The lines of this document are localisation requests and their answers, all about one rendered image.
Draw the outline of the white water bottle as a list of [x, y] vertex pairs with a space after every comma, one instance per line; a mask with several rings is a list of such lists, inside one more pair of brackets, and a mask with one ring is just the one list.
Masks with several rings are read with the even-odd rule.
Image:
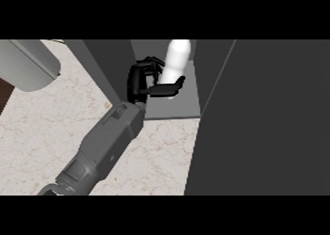
[[172, 39], [167, 46], [164, 67], [157, 80], [158, 84], [173, 84], [183, 74], [189, 58], [189, 41], [186, 39]]

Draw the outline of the dark grey cabinet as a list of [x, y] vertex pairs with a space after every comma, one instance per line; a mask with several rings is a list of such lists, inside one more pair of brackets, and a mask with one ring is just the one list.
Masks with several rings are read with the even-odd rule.
[[[129, 39], [63, 40], [111, 104], [126, 100], [126, 77], [130, 65], [145, 56], [161, 58], [169, 41]], [[145, 120], [198, 118], [200, 105], [192, 61], [183, 70], [185, 81], [173, 99], [150, 97]]]

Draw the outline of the dark grey cabinet door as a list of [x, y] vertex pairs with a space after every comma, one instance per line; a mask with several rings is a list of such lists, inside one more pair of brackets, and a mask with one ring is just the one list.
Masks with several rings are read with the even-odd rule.
[[189, 195], [330, 195], [330, 40], [239, 40], [204, 108]]

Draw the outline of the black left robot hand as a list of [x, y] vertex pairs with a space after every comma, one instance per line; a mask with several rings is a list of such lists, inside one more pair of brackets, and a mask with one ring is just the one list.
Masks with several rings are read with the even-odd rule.
[[147, 102], [147, 97], [176, 96], [185, 76], [181, 75], [173, 84], [158, 84], [164, 62], [157, 57], [147, 56], [130, 66], [126, 78], [126, 101], [132, 104]]

